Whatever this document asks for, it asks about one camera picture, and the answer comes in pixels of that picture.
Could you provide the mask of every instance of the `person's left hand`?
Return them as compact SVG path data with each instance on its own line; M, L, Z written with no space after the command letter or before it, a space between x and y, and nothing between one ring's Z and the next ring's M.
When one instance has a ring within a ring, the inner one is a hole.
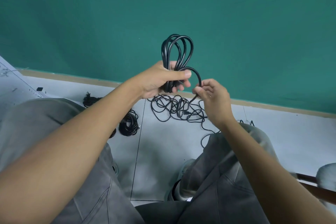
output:
M185 87L190 87L191 84L188 78L191 76L190 70L174 71L176 61L170 61L170 69L163 67L163 62L159 61L149 69L133 77L135 83L141 87L142 98L152 98L159 94L162 90L160 87L168 81L183 81L183 85L178 86L179 90L184 90Z

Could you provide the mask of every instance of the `person's right arm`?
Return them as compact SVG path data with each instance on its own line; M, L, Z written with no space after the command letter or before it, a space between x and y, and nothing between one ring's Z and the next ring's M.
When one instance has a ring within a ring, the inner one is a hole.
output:
M230 95L214 79L195 87L209 120L236 154L269 222L325 224L336 217L272 158L235 120Z

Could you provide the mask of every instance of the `person's right hand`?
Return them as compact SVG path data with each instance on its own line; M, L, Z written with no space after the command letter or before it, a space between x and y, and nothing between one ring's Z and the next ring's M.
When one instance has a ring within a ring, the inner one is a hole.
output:
M197 93L204 101L205 113L217 128L228 121L235 120L231 110L230 94L216 80L203 80L201 87L197 84L192 92Z

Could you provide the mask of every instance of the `person's left arm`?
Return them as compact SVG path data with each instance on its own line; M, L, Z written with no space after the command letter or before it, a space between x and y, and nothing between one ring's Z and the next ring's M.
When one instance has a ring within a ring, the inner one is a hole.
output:
M190 76L189 70L169 71L158 62L28 150L0 173L0 223L50 223L82 186L131 107L158 94L167 81L185 80L189 87Z

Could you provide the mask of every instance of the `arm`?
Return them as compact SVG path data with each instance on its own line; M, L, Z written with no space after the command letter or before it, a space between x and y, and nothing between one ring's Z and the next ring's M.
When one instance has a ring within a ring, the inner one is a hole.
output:
M194 92L204 100L208 118L236 154L271 224L336 223L336 217L239 125L226 88L208 79Z
M82 186L129 109L156 95L166 81L190 76L191 71L169 71L158 62L28 150L0 173L0 223L50 223Z

